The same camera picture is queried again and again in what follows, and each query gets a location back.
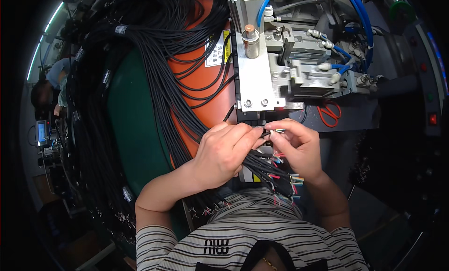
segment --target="led light strip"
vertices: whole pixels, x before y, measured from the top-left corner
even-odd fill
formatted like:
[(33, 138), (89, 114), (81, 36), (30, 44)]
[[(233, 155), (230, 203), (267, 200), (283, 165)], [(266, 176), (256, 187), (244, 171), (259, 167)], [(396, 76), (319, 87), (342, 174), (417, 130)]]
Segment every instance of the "led light strip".
[[(45, 27), (44, 32), (47, 32), (48, 28), (50, 27), (50, 24), (52, 23), (52, 21), (53, 21), (53, 19), (54, 19), (54, 17), (55, 17), (56, 14), (59, 12), (59, 10), (61, 9), (61, 7), (62, 7), (63, 4), (64, 4), (64, 2), (61, 2), (61, 4), (59, 4), (59, 7), (56, 9), (56, 11), (54, 12), (52, 18), (50, 19), (50, 21), (48, 22), (47, 26)], [(40, 48), (40, 43), (42, 42), (42, 39), (43, 39), (43, 35), (41, 36), (41, 38), (40, 38), (40, 40), (39, 40), (39, 43), (37, 44), (36, 51), (34, 52), (33, 59), (31, 60), (30, 69), (28, 70), (28, 75), (27, 75), (27, 77), (26, 77), (26, 80), (27, 80), (27, 81), (30, 79), (31, 69), (33, 68), (34, 60), (36, 59), (36, 54), (37, 54), (37, 51), (38, 51), (39, 48)]]

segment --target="red scissors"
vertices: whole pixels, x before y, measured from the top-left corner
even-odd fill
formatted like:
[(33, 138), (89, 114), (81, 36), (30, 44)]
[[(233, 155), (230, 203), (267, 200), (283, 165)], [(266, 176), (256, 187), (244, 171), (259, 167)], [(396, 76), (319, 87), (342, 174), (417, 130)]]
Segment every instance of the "red scissors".
[[(330, 108), (327, 106), (328, 104), (329, 104), (329, 105), (335, 105), (335, 106), (338, 108), (339, 115), (336, 115), (332, 110), (330, 110)], [(340, 106), (339, 106), (338, 104), (336, 104), (335, 102), (330, 101), (330, 100), (325, 100), (325, 101), (323, 102), (323, 105), (324, 105), (324, 107), (325, 107), (326, 109), (321, 108), (321, 107), (319, 107), (319, 106), (317, 106), (317, 109), (318, 109), (318, 114), (320, 114), (321, 120), (323, 121), (324, 125), (328, 126), (329, 128), (333, 128), (333, 127), (337, 126), (337, 124), (338, 124), (338, 119), (341, 117), (341, 109), (340, 109)], [(326, 121), (324, 120), (324, 118), (323, 118), (323, 114), (322, 114), (322, 113), (327, 114), (327, 115), (329, 115), (332, 119), (334, 119), (334, 120), (335, 120), (335, 124), (331, 125), (331, 124), (329, 124), (328, 122), (326, 122)]]

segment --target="warning label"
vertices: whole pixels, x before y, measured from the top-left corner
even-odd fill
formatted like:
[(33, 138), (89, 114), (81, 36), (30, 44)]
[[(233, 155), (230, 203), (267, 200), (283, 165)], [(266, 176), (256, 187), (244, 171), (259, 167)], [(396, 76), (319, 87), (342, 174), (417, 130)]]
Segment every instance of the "warning label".
[(226, 45), (224, 45), (224, 41), (228, 35), (231, 34), (229, 29), (223, 30), (223, 33), (220, 36), (220, 39), (217, 42), (212, 53), (207, 57), (205, 61), (206, 67), (221, 65), (221, 62), (224, 58), (224, 63), (228, 61), (229, 56), (231, 55), (231, 38), (228, 39)]

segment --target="display screen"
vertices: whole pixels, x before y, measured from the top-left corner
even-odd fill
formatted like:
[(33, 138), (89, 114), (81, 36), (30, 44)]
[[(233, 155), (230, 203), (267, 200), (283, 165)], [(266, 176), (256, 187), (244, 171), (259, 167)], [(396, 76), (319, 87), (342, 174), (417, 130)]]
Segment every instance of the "display screen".
[(449, 95), (448, 83), (446, 80), (446, 71), (445, 65), (443, 64), (443, 59), (441, 58), (440, 50), (438, 50), (438, 46), (436, 45), (435, 39), (433, 39), (432, 33), (427, 32), (428, 37), (430, 38), (430, 42), (432, 42), (433, 49), (435, 50), (436, 57), (438, 58), (438, 62), (440, 63), (441, 72), (443, 74), (443, 79), (446, 87), (446, 94)]
[(39, 132), (39, 141), (40, 142), (43, 142), (43, 141), (45, 141), (45, 124), (39, 124), (38, 126), (37, 126), (37, 128), (38, 128), (38, 132)]

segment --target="cable bundle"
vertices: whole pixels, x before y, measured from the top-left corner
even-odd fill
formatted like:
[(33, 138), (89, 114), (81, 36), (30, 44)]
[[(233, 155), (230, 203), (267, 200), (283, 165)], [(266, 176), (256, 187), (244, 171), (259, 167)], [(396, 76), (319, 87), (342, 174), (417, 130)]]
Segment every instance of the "cable bundle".
[[(199, 120), (192, 109), (208, 103), (238, 76), (238, 74), (234, 74), (227, 79), (231, 58), (236, 53), (233, 52), (226, 64), (224, 58), (222, 59), (220, 71), (212, 83), (203, 88), (190, 88), (182, 83), (183, 78), (203, 65), (218, 43), (229, 18), (226, 0), (213, 0), (210, 14), (203, 21), (193, 26), (203, 14), (204, 7), (198, 0), (115, 0), (109, 16), (99, 21), (89, 32), (82, 46), (82, 50), (86, 53), (82, 57), (78, 57), (72, 66), (73, 73), (70, 74), (68, 81), (67, 98), (70, 99), (69, 108), (76, 111), (79, 117), (78, 120), (75, 118), (75, 133), (77, 145), (80, 148), (81, 172), (88, 173), (88, 179), (86, 177), (86, 180), (96, 180), (95, 183), (92, 181), (91, 183), (94, 190), (102, 192), (102, 195), (98, 196), (99, 199), (103, 198), (102, 201), (98, 200), (102, 204), (102, 208), (107, 209), (109, 207), (115, 215), (119, 215), (120, 220), (123, 219), (122, 215), (125, 215), (126, 221), (122, 223), (128, 224), (128, 220), (132, 223), (134, 212), (128, 212), (127, 205), (131, 205), (132, 202), (122, 200), (123, 194), (120, 186), (126, 188), (124, 185), (126, 184), (126, 178), (121, 168), (117, 166), (120, 165), (117, 155), (112, 154), (116, 151), (108, 149), (104, 145), (107, 141), (112, 140), (112, 136), (108, 135), (110, 131), (106, 127), (107, 119), (105, 118), (107, 118), (107, 115), (101, 106), (101, 103), (105, 102), (104, 94), (107, 94), (107, 85), (102, 82), (101, 77), (97, 77), (97, 79), (94, 77), (87, 78), (87, 74), (83, 74), (82, 68), (88, 66), (83, 65), (83, 62), (85, 62), (85, 59), (98, 55), (101, 51), (98, 48), (101, 48), (106, 40), (115, 40), (117, 37), (126, 38), (139, 49), (149, 83), (156, 123), (160, 127), (159, 129), (167, 144), (171, 161), (174, 167), (178, 168), (191, 160), (192, 157), (176, 128), (174, 120), (193, 140), (199, 143), (208, 128)], [(185, 61), (176, 57), (176, 55), (202, 48), (208, 43), (204, 54), (198, 58)], [(192, 65), (182, 72), (173, 73), (168, 61)], [(207, 97), (194, 97), (181, 89), (183, 87), (190, 91), (200, 91), (212, 87), (217, 82), (220, 83), (218, 89)], [(90, 92), (89, 96), (85, 96), (83, 93), (86, 92), (86, 89), (92, 88), (92, 83), (96, 83), (95, 85), (98, 86), (97, 91), (95, 93)], [(191, 107), (186, 103), (184, 97), (202, 102)], [(293, 190), (290, 185), (291, 177), (289, 174), (276, 168), (271, 163), (261, 160), (259, 154), (257, 151), (251, 151), (243, 164), (259, 176), (261, 180), (269, 183), (270, 188), (290, 197)], [(96, 159), (89, 159), (95, 155), (98, 156)], [(93, 169), (94, 163), (98, 163), (101, 167)], [(272, 180), (270, 174), (279, 176), (279, 180)], [(119, 181), (114, 183), (113, 188), (111, 187), (114, 190), (113, 192), (104, 192), (101, 187), (102, 185), (108, 185), (105, 182), (107, 176), (109, 179)], [(226, 200), (214, 189), (186, 198), (188, 206), (192, 208), (193, 217), (198, 217), (200, 213), (203, 213), (203, 215), (212, 214), (220, 201), (227, 204)]]

